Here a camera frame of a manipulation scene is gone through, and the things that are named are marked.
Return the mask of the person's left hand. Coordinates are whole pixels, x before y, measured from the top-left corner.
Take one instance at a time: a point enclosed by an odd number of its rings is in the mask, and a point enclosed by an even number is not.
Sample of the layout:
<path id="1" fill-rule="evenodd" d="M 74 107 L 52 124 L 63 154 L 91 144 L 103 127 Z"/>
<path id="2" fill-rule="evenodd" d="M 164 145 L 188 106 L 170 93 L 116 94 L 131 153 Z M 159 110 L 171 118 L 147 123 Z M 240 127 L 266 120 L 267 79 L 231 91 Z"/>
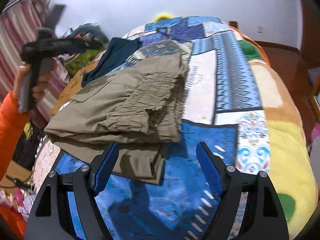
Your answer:
<path id="1" fill-rule="evenodd" d="M 16 74 L 15 77 L 15 83 L 14 83 L 14 98 L 18 102 L 20 97 L 20 88 L 21 88 L 21 82 L 22 78 L 29 72 L 31 68 L 30 64 L 23 63 Z M 53 72 L 48 72 L 46 74 L 43 74 L 38 79 L 38 84 L 31 89 L 32 96 L 36 101 L 40 101 L 44 98 L 45 90 L 49 87 L 49 81 L 53 77 Z"/>

